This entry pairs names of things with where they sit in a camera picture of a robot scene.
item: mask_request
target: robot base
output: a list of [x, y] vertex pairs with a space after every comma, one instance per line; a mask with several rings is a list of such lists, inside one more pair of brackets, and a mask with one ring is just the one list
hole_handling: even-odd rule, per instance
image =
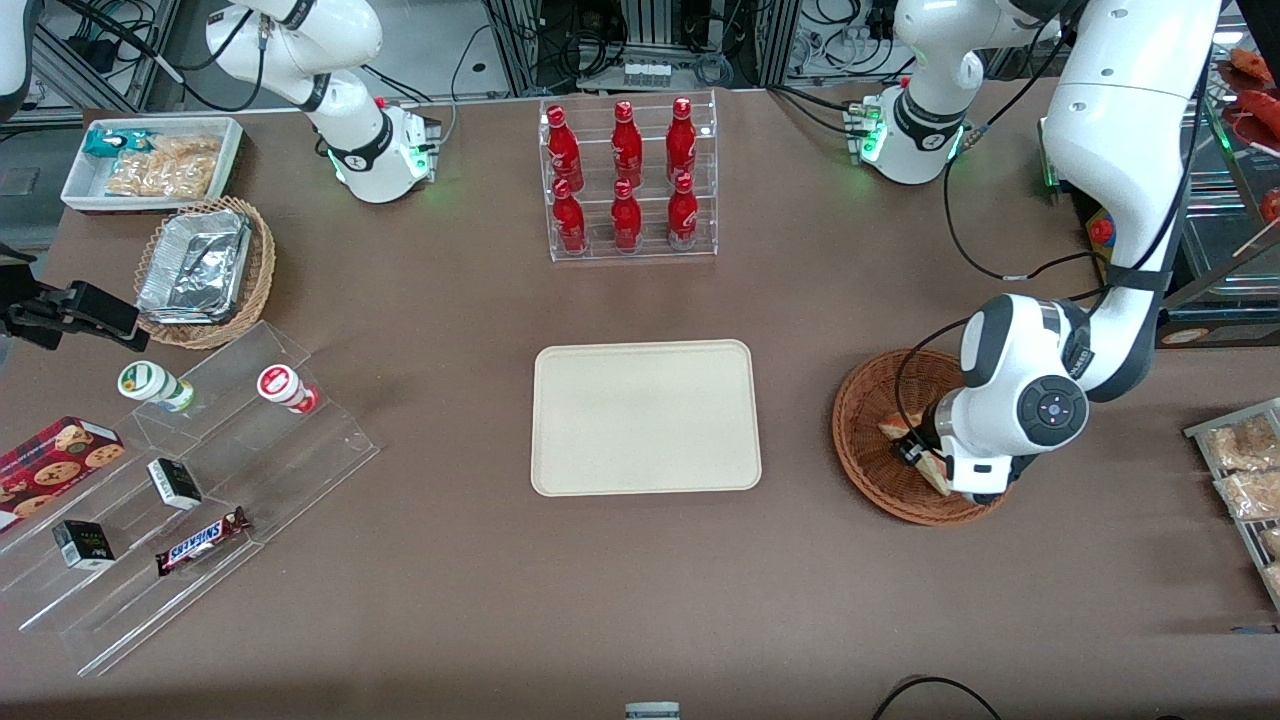
[[392, 141], [374, 160], [372, 167], [353, 172], [343, 168], [333, 152], [329, 152], [338, 179], [365, 202], [390, 202], [422, 181], [434, 182], [440, 156], [439, 124], [428, 127], [422, 117], [402, 108], [387, 108], [383, 111], [392, 120]]

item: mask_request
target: power cord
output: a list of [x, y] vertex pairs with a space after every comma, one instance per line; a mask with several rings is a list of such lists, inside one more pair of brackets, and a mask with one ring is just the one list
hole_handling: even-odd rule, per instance
[[959, 683], [959, 682], [952, 680], [950, 678], [940, 678], [937, 675], [927, 675], [924, 678], [914, 678], [914, 679], [908, 680], [906, 683], [902, 683], [901, 685], [899, 685], [893, 692], [888, 693], [888, 697], [886, 697], [884, 701], [881, 702], [879, 707], [876, 708], [876, 712], [872, 715], [872, 720], [879, 720], [881, 716], [884, 715], [884, 711], [888, 710], [888, 706], [892, 705], [892, 702], [895, 700], [897, 700], [899, 696], [901, 696], [904, 692], [906, 692], [910, 688], [914, 688], [915, 685], [923, 685], [925, 683], [938, 683], [938, 684], [942, 684], [942, 685], [951, 685], [952, 688], [964, 691], [969, 697], [972, 697], [975, 701], [978, 701], [978, 705], [982, 705], [982, 707], [991, 715], [991, 717], [993, 720], [1001, 720], [1000, 714], [996, 712], [996, 708], [992, 707], [991, 703], [987, 702], [987, 700], [983, 698], [980, 694], [978, 694], [977, 692], [974, 692], [973, 689], [970, 689], [964, 683]]

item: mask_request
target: plastic bag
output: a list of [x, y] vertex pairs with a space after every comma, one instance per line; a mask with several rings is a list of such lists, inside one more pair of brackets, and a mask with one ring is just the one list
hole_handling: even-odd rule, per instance
[[1248, 470], [1222, 479], [1222, 495], [1239, 520], [1280, 518], [1280, 470]]
[[209, 192], [221, 141], [214, 136], [151, 136], [151, 151], [124, 150], [106, 192], [131, 197], [198, 200]]
[[1280, 560], [1280, 528], [1262, 532], [1262, 547], [1267, 548], [1272, 559]]
[[1280, 465], [1280, 438], [1265, 414], [1213, 428], [1206, 433], [1206, 441], [1224, 470], [1266, 470]]

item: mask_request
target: bottle lid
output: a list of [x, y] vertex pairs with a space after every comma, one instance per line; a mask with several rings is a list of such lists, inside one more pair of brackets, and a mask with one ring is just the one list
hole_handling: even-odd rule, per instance
[[298, 392], [298, 374], [288, 365], [271, 365], [257, 377], [257, 393], [271, 402], [289, 400]]

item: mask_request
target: aluminum foil container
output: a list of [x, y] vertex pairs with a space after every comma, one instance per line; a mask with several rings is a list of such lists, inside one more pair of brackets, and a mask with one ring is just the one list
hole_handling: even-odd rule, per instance
[[160, 324], [230, 320], [252, 234], [252, 223], [234, 210], [165, 220], [138, 291], [138, 311]]

